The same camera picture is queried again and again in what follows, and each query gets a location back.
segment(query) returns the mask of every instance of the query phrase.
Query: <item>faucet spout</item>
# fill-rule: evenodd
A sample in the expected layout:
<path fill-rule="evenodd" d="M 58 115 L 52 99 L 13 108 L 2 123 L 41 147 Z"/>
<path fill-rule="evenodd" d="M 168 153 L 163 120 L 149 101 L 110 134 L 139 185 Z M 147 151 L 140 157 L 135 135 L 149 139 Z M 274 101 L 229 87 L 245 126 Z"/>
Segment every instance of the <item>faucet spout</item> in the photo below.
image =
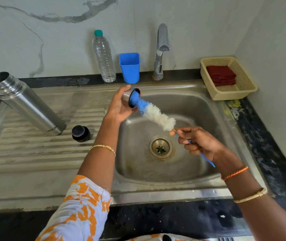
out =
<path fill-rule="evenodd" d="M 154 76 L 155 80 L 160 80 L 163 78 L 162 70 L 162 57 L 164 51 L 169 51 L 169 37 L 167 34 L 166 24 L 160 24 L 157 30 L 157 52 L 154 62 Z"/>

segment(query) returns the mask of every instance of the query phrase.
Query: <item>teal bottle cap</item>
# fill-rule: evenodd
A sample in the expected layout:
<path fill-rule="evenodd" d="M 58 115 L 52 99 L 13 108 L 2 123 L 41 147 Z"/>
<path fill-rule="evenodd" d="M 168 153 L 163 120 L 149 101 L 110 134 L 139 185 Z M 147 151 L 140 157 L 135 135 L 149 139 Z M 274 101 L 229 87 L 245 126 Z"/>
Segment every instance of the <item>teal bottle cap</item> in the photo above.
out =
<path fill-rule="evenodd" d="M 100 29 L 97 29 L 94 31 L 94 35 L 95 36 L 103 36 L 103 31 L 101 31 Z"/>

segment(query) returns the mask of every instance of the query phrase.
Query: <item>drain strainer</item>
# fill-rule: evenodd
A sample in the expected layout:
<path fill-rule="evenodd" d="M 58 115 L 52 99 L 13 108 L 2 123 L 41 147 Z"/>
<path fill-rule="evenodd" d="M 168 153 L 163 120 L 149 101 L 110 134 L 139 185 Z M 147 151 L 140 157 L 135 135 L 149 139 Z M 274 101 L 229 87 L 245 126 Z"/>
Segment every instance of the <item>drain strainer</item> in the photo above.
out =
<path fill-rule="evenodd" d="M 172 142 L 165 136 L 155 136 L 150 140 L 149 150 L 153 156 L 165 160 L 172 155 Z"/>

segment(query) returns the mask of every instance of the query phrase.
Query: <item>blue plastic cup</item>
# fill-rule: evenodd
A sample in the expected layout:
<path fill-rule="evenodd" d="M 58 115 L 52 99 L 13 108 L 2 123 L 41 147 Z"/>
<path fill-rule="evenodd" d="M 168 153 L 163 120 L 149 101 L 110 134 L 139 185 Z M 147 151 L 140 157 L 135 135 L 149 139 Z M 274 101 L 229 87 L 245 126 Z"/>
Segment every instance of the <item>blue plastic cup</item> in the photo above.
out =
<path fill-rule="evenodd" d="M 120 54 L 120 66 L 126 83 L 135 84 L 139 81 L 140 55 L 137 52 Z"/>

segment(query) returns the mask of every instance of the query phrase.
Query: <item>folded maroon cloth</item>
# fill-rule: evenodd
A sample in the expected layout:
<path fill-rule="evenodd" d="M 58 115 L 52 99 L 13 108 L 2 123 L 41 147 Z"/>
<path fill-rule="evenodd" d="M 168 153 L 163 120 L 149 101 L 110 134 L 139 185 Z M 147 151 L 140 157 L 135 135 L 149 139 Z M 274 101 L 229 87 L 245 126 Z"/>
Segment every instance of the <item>folded maroon cloth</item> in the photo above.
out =
<path fill-rule="evenodd" d="M 235 73 L 228 66 L 207 66 L 207 71 L 215 85 L 223 86 L 223 85 L 234 85 L 235 81 Z"/>

